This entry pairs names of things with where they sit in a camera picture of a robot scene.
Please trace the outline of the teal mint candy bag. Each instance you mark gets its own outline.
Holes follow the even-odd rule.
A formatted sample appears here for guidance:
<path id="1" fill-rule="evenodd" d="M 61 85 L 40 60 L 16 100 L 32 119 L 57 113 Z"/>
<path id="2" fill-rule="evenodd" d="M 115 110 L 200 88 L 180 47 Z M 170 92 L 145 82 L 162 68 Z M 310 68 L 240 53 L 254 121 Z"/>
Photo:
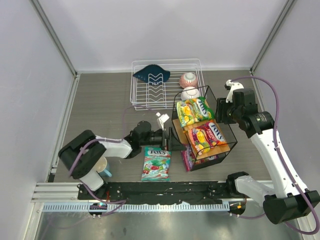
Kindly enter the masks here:
<path id="1" fill-rule="evenodd" d="M 169 167 L 172 153 L 159 147 L 144 148 L 144 162 L 141 175 L 142 182 L 170 181 Z"/>

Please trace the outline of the orange fruits candy bag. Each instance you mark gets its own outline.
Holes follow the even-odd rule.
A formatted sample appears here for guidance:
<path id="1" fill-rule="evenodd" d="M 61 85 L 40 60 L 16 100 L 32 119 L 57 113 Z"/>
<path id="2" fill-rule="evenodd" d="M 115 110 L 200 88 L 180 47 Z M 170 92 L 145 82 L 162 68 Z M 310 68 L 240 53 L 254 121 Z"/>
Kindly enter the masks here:
<path id="1" fill-rule="evenodd" d="M 222 131 L 214 120 L 189 129 L 187 137 L 198 158 L 204 155 L 218 155 L 230 150 Z"/>

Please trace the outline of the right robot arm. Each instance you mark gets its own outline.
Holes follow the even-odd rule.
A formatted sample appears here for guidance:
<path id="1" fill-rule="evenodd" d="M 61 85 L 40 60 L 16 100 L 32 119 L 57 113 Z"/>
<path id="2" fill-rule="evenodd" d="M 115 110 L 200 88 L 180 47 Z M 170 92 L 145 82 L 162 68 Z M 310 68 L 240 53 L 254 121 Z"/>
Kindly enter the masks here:
<path id="1" fill-rule="evenodd" d="M 250 88 L 229 92 L 218 98 L 215 120 L 235 124 L 254 144 L 273 182 L 273 188 L 254 180 L 246 172 L 228 175 L 231 190 L 244 194 L 259 203 L 269 221 L 275 225 L 305 217 L 320 202 L 316 190 L 309 190 L 293 168 L 284 151 L 275 121 L 267 111 L 259 111 L 255 92 Z"/>

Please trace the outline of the wooden two-tier wire shelf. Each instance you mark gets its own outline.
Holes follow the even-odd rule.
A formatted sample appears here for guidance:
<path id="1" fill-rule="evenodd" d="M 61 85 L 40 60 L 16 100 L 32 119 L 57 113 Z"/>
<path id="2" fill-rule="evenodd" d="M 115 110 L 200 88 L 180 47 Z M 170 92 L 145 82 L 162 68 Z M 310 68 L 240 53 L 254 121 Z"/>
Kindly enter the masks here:
<path id="1" fill-rule="evenodd" d="M 221 163 L 238 143 L 230 125 L 216 120 L 217 104 L 209 86 L 186 87 L 174 97 L 171 120 L 188 172 Z"/>

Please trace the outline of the purple berries candy bag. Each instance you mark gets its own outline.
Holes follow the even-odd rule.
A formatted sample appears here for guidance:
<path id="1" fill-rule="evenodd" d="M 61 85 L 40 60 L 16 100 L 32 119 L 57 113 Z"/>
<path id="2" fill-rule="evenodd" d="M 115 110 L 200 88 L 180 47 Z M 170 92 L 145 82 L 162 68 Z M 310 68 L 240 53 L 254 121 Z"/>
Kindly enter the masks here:
<path id="1" fill-rule="evenodd" d="M 220 160 L 216 156 L 196 160 L 190 145 L 185 144 L 184 146 L 185 150 L 181 151 L 181 156 L 187 172 L 196 171 L 220 163 Z"/>

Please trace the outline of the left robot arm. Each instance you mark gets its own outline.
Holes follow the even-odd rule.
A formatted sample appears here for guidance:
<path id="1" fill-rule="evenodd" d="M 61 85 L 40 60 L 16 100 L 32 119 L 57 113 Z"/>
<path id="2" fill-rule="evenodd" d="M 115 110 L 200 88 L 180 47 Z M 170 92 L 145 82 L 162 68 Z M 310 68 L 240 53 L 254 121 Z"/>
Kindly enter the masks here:
<path id="1" fill-rule="evenodd" d="M 94 169 L 102 157 L 131 159 L 140 154 L 142 147 L 156 146 L 164 151 L 184 151 L 186 147 L 175 137 L 172 128 L 153 131 L 148 121 L 140 121 L 123 139 L 105 138 L 85 130 L 67 143 L 58 157 L 69 170 L 69 175 L 80 180 L 91 191 L 99 190 L 105 181 Z"/>

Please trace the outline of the green candy bag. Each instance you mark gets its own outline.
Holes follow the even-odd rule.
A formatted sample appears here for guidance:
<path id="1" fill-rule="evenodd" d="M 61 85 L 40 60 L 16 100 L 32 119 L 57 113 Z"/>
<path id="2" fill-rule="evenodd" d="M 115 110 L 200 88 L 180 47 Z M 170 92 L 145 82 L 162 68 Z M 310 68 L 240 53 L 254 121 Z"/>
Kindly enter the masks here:
<path id="1" fill-rule="evenodd" d="M 202 96 L 178 101 L 175 108 L 181 127 L 209 121 L 215 117 L 213 110 L 206 104 L 206 99 Z"/>

